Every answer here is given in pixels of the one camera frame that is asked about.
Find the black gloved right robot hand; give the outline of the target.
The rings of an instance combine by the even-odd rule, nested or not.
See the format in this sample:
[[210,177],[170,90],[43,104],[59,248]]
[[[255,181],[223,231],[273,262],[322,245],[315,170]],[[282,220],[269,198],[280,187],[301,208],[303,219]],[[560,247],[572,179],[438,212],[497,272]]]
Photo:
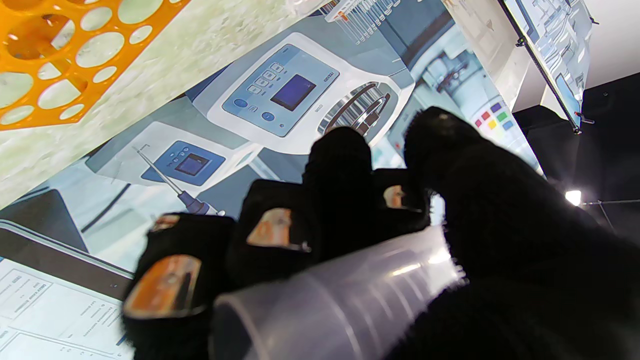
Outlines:
[[311,146],[302,182],[256,180],[239,219],[167,213],[122,302],[135,360],[210,360],[220,294],[422,231],[445,201],[464,273],[386,360],[637,360],[639,246],[573,206],[526,162],[432,106],[407,127],[404,169],[374,170],[362,135]]

